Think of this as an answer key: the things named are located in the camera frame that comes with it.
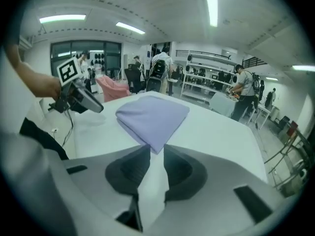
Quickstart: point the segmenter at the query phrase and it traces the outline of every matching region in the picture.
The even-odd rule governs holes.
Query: table
[[[173,94],[173,83],[177,83],[178,80],[175,80],[175,79],[167,79],[168,81],[168,95],[169,96],[172,96]]]
[[[262,125],[260,126],[259,129],[261,129],[261,128],[263,127],[263,125],[265,124],[265,122],[266,122],[268,116],[270,115],[270,111],[269,111],[268,109],[266,109],[266,108],[264,107],[264,105],[258,104],[258,114],[257,114],[257,117],[256,117],[256,119],[254,120],[254,122],[257,121],[257,119],[258,119],[258,117],[260,116],[260,113],[261,113],[261,112],[265,112],[265,113],[266,113],[266,117],[265,117],[265,119],[264,119],[264,121],[263,121],[263,123],[262,123]],[[255,113],[255,108],[253,109],[249,120],[246,122],[246,125],[249,124],[249,122],[251,121],[251,119],[252,119],[254,113]]]
[[[190,108],[188,116],[167,144],[228,159],[267,182],[261,153],[249,127],[208,109],[153,91],[103,103],[104,110],[100,114],[89,110],[75,114],[73,133],[77,157],[102,155],[139,145],[118,124],[115,112],[125,103],[146,95],[174,101]],[[165,206],[168,178],[163,159],[163,150],[158,155],[151,153],[150,167],[138,188],[144,230],[150,227]]]
[[[236,102],[238,100],[235,97],[217,92],[209,101],[209,108],[223,116],[230,117],[234,111]]]

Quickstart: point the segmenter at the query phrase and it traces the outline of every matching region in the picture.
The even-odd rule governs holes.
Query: office chair
[[[287,116],[284,116],[281,120],[279,120],[278,123],[276,123],[276,122],[274,121],[274,124],[275,124],[276,127],[278,128],[276,134],[279,134],[280,131],[283,130],[284,127],[285,127],[285,126],[287,125],[287,123],[289,123],[289,122],[290,122],[290,118],[287,117]]]
[[[125,69],[125,74],[127,76],[129,91],[132,93],[138,93],[142,89],[140,82],[140,70],[135,64],[129,64],[128,68]]]

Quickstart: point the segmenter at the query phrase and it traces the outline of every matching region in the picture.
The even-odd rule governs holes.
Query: fluorescent light
[[[276,78],[269,78],[269,77],[266,77],[267,80],[271,80],[271,81],[277,81],[278,79]]]
[[[119,26],[119,27],[122,27],[122,28],[126,28],[126,29],[128,29],[128,30],[135,31],[135,32],[137,32],[137,33],[139,33],[139,34],[145,34],[145,32],[144,32],[144,31],[139,30],[139,29],[137,29],[137,28],[135,28],[135,27],[132,27],[132,26],[126,25],[126,24],[121,23],[121,22],[118,22],[118,23],[116,24],[116,26]]]
[[[61,21],[61,20],[84,20],[86,15],[57,15],[51,17],[40,18],[39,21],[41,24],[53,22],[53,21]]]
[[[292,67],[294,70],[298,70],[298,71],[315,72],[315,66],[313,65],[293,65]]]
[[[218,26],[218,0],[207,0],[210,25]]]
[[[62,57],[62,56],[66,56],[66,55],[70,55],[70,52],[67,52],[67,53],[59,53],[59,54],[58,54],[58,57]]]

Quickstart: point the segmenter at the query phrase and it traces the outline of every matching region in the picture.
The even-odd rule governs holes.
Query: purple t-shirt
[[[189,107],[155,96],[128,102],[116,111],[118,123],[158,154],[189,113]]]

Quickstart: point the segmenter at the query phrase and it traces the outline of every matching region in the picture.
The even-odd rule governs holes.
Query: gray t-shirt
[[[252,87],[253,78],[250,72],[248,71],[241,72],[238,83],[243,86],[241,95],[244,95],[244,96],[255,95],[254,88]]]

